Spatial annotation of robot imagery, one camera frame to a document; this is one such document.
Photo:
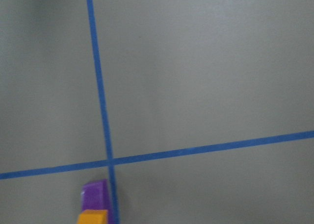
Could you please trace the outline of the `purple trapezoid block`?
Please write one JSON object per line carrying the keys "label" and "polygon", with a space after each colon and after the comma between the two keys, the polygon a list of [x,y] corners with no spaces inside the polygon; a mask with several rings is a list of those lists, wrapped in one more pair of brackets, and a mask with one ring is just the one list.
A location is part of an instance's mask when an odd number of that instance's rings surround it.
{"label": "purple trapezoid block", "polygon": [[81,210],[107,210],[108,223],[114,224],[107,179],[91,181],[83,185],[81,190]]}

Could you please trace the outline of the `orange trapezoid block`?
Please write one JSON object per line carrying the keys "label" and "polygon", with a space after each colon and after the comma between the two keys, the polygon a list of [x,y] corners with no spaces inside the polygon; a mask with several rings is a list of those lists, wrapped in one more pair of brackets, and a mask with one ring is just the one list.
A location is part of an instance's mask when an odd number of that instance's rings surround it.
{"label": "orange trapezoid block", "polygon": [[77,224],[108,224],[108,211],[84,210],[79,214]]}

